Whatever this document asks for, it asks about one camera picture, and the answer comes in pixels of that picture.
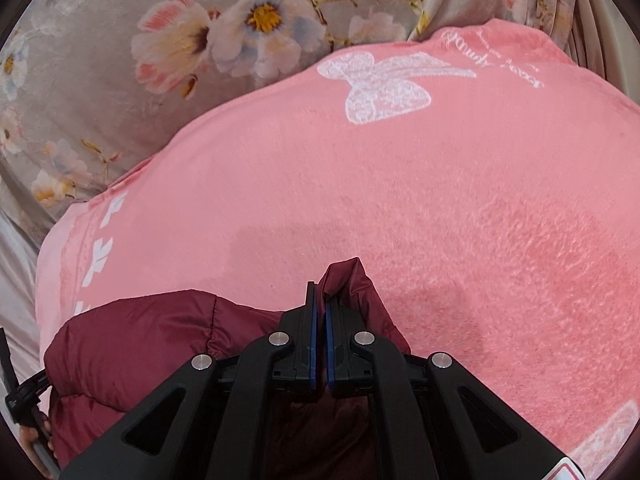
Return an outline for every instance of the round metal bolt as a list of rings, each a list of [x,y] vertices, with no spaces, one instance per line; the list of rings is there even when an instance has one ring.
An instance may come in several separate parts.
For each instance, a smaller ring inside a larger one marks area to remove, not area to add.
[[[284,332],[274,332],[269,336],[269,343],[274,346],[283,346],[289,342],[289,336]]]
[[[196,370],[206,370],[211,366],[213,359],[206,354],[196,355],[191,360],[191,366],[193,366]]]
[[[445,354],[444,352],[438,352],[434,354],[431,358],[431,362],[436,365],[438,368],[449,368],[453,363],[453,359],[449,354]]]
[[[353,338],[359,345],[370,345],[376,340],[376,337],[371,332],[358,332]]]

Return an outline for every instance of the blue strip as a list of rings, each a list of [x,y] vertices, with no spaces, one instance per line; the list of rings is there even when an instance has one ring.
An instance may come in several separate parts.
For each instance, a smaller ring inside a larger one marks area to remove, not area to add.
[[[311,390],[316,389],[316,352],[318,350],[318,304],[314,293],[314,304],[311,309],[311,346],[309,347],[309,373],[311,374]]]
[[[335,363],[334,363],[334,330],[331,326],[331,307],[326,306],[326,371],[329,381],[329,389],[335,386]]]

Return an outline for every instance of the triangular cutout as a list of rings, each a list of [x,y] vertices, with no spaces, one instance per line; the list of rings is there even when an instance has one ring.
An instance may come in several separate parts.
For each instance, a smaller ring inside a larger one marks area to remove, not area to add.
[[[472,390],[462,386],[458,394],[485,453],[498,451],[516,442],[518,432]]]
[[[169,435],[171,424],[180,409],[187,390],[177,388],[166,396],[142,421],[124,437],[130,446],[157,456]]]

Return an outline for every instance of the pink blanket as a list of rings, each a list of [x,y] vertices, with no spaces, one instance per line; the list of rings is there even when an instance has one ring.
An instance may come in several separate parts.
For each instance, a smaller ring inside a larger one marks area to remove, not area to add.
[[[38,263],[41,352],[118,298],[293,308],[359,256],[414,353],[453,354],[596,478],[639,417],[638,132],[519,25],[340,51],[69,209]]]

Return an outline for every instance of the human hand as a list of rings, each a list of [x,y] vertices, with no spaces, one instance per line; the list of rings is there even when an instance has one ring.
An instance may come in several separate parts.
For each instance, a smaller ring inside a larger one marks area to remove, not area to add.
[[[47,416],[42,414],[42,418],[44,420],[44,427],[47,430],[47,433],[51,434],[51,423],[47,419]],[[38,468],[38,471],[48,479],[52,479],[53,476],[47,470],[47,468],[42,463],[42,460],[38,457],[35,450],[33,449],[33,445],[38,441],[38,430],[35,428],[28,428],[27,426],[20,426],[20,431],[18,434],[18,440],[20,441],[20,446],[24,449],[24,452],[27,454],[29,459],[33,462],[33,465]],[[53,451],[53,456],[57,458],[56,452],[53,449],[53,441],[49,440],[49,449]]]

